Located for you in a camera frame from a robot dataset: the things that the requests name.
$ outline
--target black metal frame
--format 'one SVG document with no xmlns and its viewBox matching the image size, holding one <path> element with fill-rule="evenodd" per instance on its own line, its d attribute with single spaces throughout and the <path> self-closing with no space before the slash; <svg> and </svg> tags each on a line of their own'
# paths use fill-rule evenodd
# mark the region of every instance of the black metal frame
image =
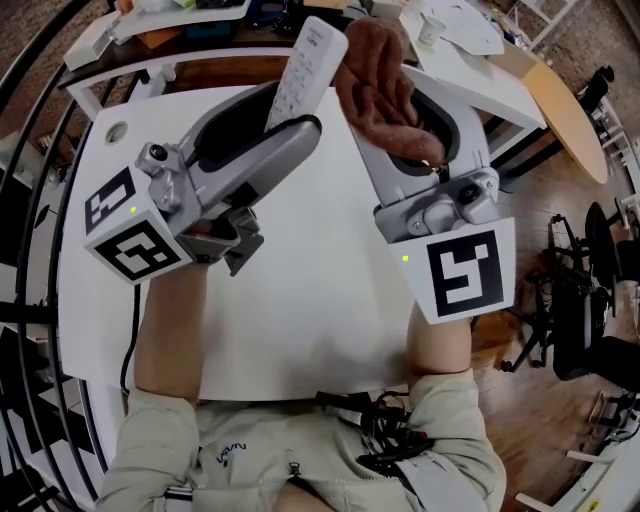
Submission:
<svg viewBox="0 0 640 512">
<path fill-rule="evenodd" d="M 25 49 L 21 52 L 21 54 L 16 58 L 10 69 L 4 75 L 2 80 L 0 80 L 0 114 L 4 111 L 9 99 L 12 94 L 15 92 L 15 89 L 19 85 L 20 81 L 24 78 L 27 71 L 34 64 L 35 60 L 40 56 L 41 52 L 44 48 L 51 42 L 51 40 L 62 30 L 69 21 L 71 21 L 76 14 L 86 5 L 88 4 L 88 0 L 70 0 L 69 3 L 62 8 L 62 10 L 53 17 L 53 19 L 32 39 L 32 41 L 25 47 Z M 109 3 L 109 11 L 113 10 L 113 2 Z M 46 86 L 42 90 L 39 95 L 37 101 L 32 107 L 29 115 L 26 118 L 26 121 L 22 127 L 20 135 L 18 137 L 18 142 L 14 149 L 14 153 L 11 157 L 11 161 L 7 166 L 4 177 L 0 182 L 0 201 L 2 200 L 6 184 L 8 180 L 12 178 L 15 169 L 19 163 L 19 159 L 22 153 L 22 150 L 27 142 L 29 134 L 35 123 L 37 121 L 38 115 L 46 105 L 47 101 L 51 93 L 55 90 L 58 85 L 58 82 L 62 75 L 66 70 L 66 66 L 62 64 L 55 73 L 51 76 Z M 124 101 L 128 101 L 136 83 L 141 79 L 143 75 L 141 73 L 136 73 L 131 85 L 125 93 Z M 113 90 L 117 82 L 117 77 L 113 78 L 109 81 L 107 89 L 102 98 L 102 104 L 107 101 L 109 94 Z M 88 134 L 91 129 L 91 123 L 88 124 L 88 127 L 83 135 L 82 141 L 79 147 L 76 150 L 74 162 L 72 165 L 72 170 L 70 174 L 66 178 L 66 182 L 64 183 L 64 191 L 62 195 L 62 200 L 60 203 L 60 210 L 58 212 L 56 225 L 54 228 L 53 234 L 53 243 L 51 247 L 51 256 L 50 256 L 50 264 L 49 264 L 49 273 L 48 273 L 48 297 L 46 306 L 38 305 L 27 305 L 26 304 L 26 284 L 27 284 L 27 274 L 28 274 L 28 265 L 29 265 L 29 252 L 31 248 L 31 240 L 34 230 L 34 225 L 37 217 L 37 209 L 38 203 L 40 201 L 40 197 L 43 191 L 43 188 L 47 179 L 48 169 L 51 167 L 54 159 L 57 155 L 59 143 L 65 134 L 65 128 L 69 123 L 74 111 L 76 109 L 75 101 L 71 101 L 64 111 L 62 117 L 59 120 L 59 123 L 54 132 L 52 142 L 50 147 L 47 150 L 47 153 L 44 157 L 43 164 L 41 166 L 40 175 L 38 177 L 37 182 L 34 184 L 34 188 L 32 189 L 31 196 L 29 198 L 29 206 L 27 211 L 27 216 L 25 219 L 22 242 L 20 246 L 20 253 L 18 258 L 17 265 L 17 276 L 16 276 L 16 302 L 12 303 L 0 303 L 0 321 L 2 322 L 10 322 L 17 324 L 18 330 L 18 359 L 20 363 L 20 372 L 22 377 L 22 382 L 24 386 L 24 391 L 26 395 L 26 402 L 29 409 L 29 416 L 31 420 L 31 424 L 34 427 L 34 430 L 37 434 L 38 441 L 42 445 L 42 449 L 46 455 L 47 461 L 52 469 L 52 472 L 56 478 L 58 490 L 55 488 L 48 488 L 44 492 L 41 492 L 38 489 L 38 486 L 34 483 L 33 479 L 29 475 L 29 471 L 27 471 L 27 463 L 26 460 L 20 451 L 20 447 L 17 443 L 17 439 L 15 433 L 13 431 L 12 425 L 9 421 L 8 409 L 5 400 L 5 395 L 3 390 L 6 390 L 6 387 L 3 387 L 3 378 L 0 375 L 0 414 L 2 416 L 2 420 L 5 424 L 5 429 L 7 431 L 7 437 L 10 446 L 11 454 L 15 454 L 15 457 L 18 461 L 18 466 L 22 470 L 22 473 L 25 477 L 25 481 L 29 485 L 31 491 L 34 495 L 34 500 L 42 507 L 46 512 L 51 512 L 51 508 L 47 505 L 47 501 L 51 498 L 52 494 L 58 494 L 60 492 L 62 494 L 61 497 L 64 498 L 64 502 L 71 507 L 73 510 L 79 511 L 76 501 L 74 500 L 66 482 L 64 481 L 64 477 L 62 476 L 60 469 L 56 463 L 55 458 L 51 452 L 50 446 L 47 444 L 43 434 L 42 429 L 38 423 L 38 415 L 36 414 L 36 410 L 34 407 L 34 396 L 32 390 L 30 389 L 29 383 L 29 375 L 27 374 L 26 361 L 25 361 L 25 344 L 27 343 L 27 329 L 26 326 L 28 323 L 38 323 L 48 326 L 48 334 L 49 334 L 49 361 L 51 363 L 53 378 L 54 378 L 54 390 L 56 392 L 59 413 L 61 423 L 64 429 L 64 434 L 66 437 L 66 441 L 69 445 L 71 453 L 75 459 L 75 463 L 78 467 L 78 471 L 84 481 L 84 484 L 87 488 L 87 491 L 91 498 L 95 501 L 98 498 L 96 489 L 94 488 L 93 482 L 86 470 L 80 452 L 76 443 L 74 442 L 71 431 L 69 428 L 69 413 L 67 411 L 64 393 L 62 389 L 62 371 L 60 365 L 60 358 L 58 353 L 58 339 L 57 339 L 57 324 L 58 324 L 58 311 L 57 311 L 57 275 L 58 275 L 58 263 L 60 257 L 60 249 L 62 245 L 62 236 L 63 236 L 63 227 L 64 220 L 66 217 L 66 211 L 68 208 L 69 198 L 71 189 L 73 187 L 73 182 L 75 178 L 75 173 L 78 168 L 78 164 L 82 155 L 82 150 L 84 144 L 87 140 Z M 89 399 L 89 394 L 87 390 L 87 384 L 84 381 L 80 381 L 80 392 L 82 396 L 83 406 L 85 408 L 85 420 L 87 424 L 87 430 L 89 432 L 89 437 L 91 439 L 91 443 L 93 445 L 93 449 L 95 455 L 98 459 L 100 467 L 103 472 L 108 470 L 108 464 L 104 457 L 104 453 L 102 451 L 102 447 L 100 446 L 99 438 L 96 431 L 96 426 L 93 418 L 93 412 L 91 409 L 91 403 Z"/>
</svg>

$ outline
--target forearm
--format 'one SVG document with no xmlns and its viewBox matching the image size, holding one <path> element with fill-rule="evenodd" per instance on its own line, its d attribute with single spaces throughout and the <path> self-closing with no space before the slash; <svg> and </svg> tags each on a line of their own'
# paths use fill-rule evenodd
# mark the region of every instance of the forearm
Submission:
<svg viewBox="0 0 640 512">
<path fill-rule="evenodd" d="M 415 304 L 407 332 L 409 388 L 424 375 L 460 373 L 471 366 L 469 320 L 429 325 Z"/>
<path fill-rule="evenodd" d="M 197 402 L 207 269 L 189 265 L 151 281 L 135 352 L 138 389 Z"/>
</svg>

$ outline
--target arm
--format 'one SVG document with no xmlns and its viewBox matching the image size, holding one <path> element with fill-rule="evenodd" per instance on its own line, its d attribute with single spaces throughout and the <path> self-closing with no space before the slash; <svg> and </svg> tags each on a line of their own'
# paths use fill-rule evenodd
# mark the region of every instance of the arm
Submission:
<svg viewBox="0 0 640 512">
<path fill-rule="evenodd" d="M 455 466 L 494 512 L 504 498 L 506 474 L 487 438 L 470 365 L 469 321 L 429 325 L 416 305 L 407 334 L 408 426 L 426 432 L 435 456 Z"/>
<path fill-rule="evenodd" d="M 167 488 L 184 485 L 198 455 L 194 407 L 202 380 L 201 325 L 207 267 L 153 279 L 135 352 L 135 387 L 105 476 L 99 511 L 156 510 Z"/>
</svg>

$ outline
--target person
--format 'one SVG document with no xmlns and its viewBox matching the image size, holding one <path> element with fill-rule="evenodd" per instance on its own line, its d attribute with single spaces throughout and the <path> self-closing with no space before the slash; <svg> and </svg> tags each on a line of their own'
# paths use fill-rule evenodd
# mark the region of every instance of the person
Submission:
<svg viewBox="0 0 640 512">
<path fill-rule="evenodd" d="M 314 406 L 210 402 L 197 408 L 207 267 L 150 282 L 129 412 L 96 509 L 134 511 L 489 511 L 504 467 L 487 439 L 468 320 L 427 324 L 415 306 L 407 334 L 407 426 L 432 447 L 385 477 L 357 462 L 362 432 Z M 207 340 L 215 350 L 215 340 Z"/>
<path fill-rule="evenodd" d="M 582 109 L 589 115 L 598 108 L 600 101 L 609 92 L 609 82 L 615 80 L 615 73 L 611 66 L 600 67 L 593 74 L 589 81 L 589 85 L 584 91 L 582 97 L 578 100 Z"/>
</svg>

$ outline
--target wooden floor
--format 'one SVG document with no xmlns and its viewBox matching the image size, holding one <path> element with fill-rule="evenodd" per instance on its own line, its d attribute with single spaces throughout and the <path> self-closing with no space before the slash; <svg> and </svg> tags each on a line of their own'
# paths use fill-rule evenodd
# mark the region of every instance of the wooden floor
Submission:
<svg viewBox="0 0 640 512">
<path fill-rule="evenodd" d="M 278 79 L 285 64 L 286 58 L 282 57 L 185 63 L 178 66 L 177 80 L 167 92 L 263 83 Z M 544 138 L 538 144 L 548 142 Z M 577 168 L 566 152 L 522 178 L 516 193 L 501 194 L 501 213 L 516 218 L 516 282 L 543 264 L 540 253 L 549 243 L 552 215 L 563 214 L 576 236 L 584 236 L 585 215 L 593 201 L 599 201 L 605 213 L 611 215 L 615 211 L 613 198 L 630 194 L 630 185 L 624 177 L 598 185 Z M 623 232 L 616 235 L 626 236 Z M 553 226 L 553 237 L 556 246 L 568 246 L 568 237 L 560 225 Z M 527 283 L 521 284 L 517 292 L 522 309 L 532 311 Z M 609 323 L 607 334 L 633 340 L 630 315 L 627 301 L 618 317 Z M 473 335 L 473 367 L 480 405 L 489 438 L 507 469 L 505 512 L 526 510 L 514 499 L 519 492 L 552 504 L 574 483 L 584 464 L 566 459 L 565 453 L 568 450 L 597 453 L 601 443 L 590 437 L 586 420 L 600 390 L 617 392 L 596 376 L 560 382 L 551 369 L 552 353 L 547 368 L 534 369 L 525 363 L 515 374 L 500 371 L 500 361 L 515 359 L 522 342 L 522 326 L 508 313 L 481 317 Z"/>
</svg>

